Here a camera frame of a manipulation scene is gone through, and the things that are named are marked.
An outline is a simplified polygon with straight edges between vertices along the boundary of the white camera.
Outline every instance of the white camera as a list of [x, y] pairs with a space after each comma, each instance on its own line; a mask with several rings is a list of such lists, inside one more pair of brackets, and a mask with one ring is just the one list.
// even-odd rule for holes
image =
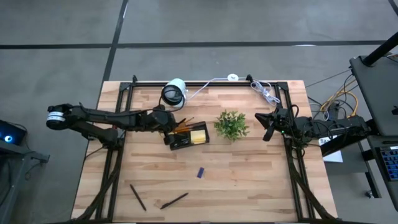
[[181, 108], [186, 99], [185, 82], [180, 78], [169, 81], [162, 90], [162, 100], [170, 106]]

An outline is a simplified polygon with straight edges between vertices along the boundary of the purple eraser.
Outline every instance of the purple eraser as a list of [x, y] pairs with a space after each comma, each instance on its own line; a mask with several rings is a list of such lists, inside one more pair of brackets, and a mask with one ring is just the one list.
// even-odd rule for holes
[[201, 167], [201, 168], [199, 169], [199, 172], [198, 172], [197, 177], [201, 178], [204, 171], [205, 171], [205, 168]]

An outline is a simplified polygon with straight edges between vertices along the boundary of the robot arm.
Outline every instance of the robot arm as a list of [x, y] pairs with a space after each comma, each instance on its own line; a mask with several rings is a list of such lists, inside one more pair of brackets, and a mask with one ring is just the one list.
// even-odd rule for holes
[[371, 131], [364, 119], [357, 115], [336, 121], [322, 121], [314, 120], [311, 117], [293, 117], [289, 114], [290, 110], [291, 108], [276, 108], [273, 113], [255, 114], [257, 120], [267, 129], [262, 140], [269, 141], [276, 130], [291, 137], [295, 147], [303, 148], [312, 139], [322, 137], [331, 137], [332, 139], [334, 135], [340, 135], [328, 142], [325, 147], [322, 146], [332, 149], [351, 144], [351, 140], [348, 138], [365, 138]]
[[[119, 144], [116, 128], [126, 131], [161, 131], [165, 136], [164, 143], [170, 144], [174, 139], [169, 133], [178, 126], [174, 115], [166, 111], [164, 105], [156, 106], [151, 110], [149, 114], [149, 110], [113, 113], [86, 109], [83, 105], [62, 104], [49, 106], [46, 125], [54, 130], [72, 129], [85, 138], [97, 138], [108, 147]], [[102, 129], [89, 122], [112, 124], [113, 128]]]

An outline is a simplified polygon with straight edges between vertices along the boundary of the label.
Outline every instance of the label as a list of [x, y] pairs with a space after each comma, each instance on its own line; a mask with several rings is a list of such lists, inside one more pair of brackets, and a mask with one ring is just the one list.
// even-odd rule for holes
[[60, 116], [48, 116], [47, 121], [65, 121], [65, 118]]
[[328, 141], [330, 141], [331, 139], [329, 138], [329, 137], [324, 137], [324, 138], [320, 138], [319, 140], [318, 140], [318, 142], [319, 142], [319, 145], [321, 146], [321, 145], [323, 145], [324, 143], [326, 143], [326, 142], [328, 142]]
[[49, 112], [49, 116], [63, 116], [63, 113], [62, 112], [56, 112], [56, 111]]

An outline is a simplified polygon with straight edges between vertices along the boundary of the pen holder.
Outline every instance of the pen holder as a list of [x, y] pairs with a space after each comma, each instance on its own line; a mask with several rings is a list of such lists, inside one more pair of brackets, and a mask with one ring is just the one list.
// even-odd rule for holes
[[185, 147], [195, 146], [199, 144], [209, 143], [209, 132], [206, 127], [206, 122], [201, 121], [194, 124], [187, 125], [189, 131], [173, 134], [174, 142], [170, 144], [170, 149], [177, 150]]

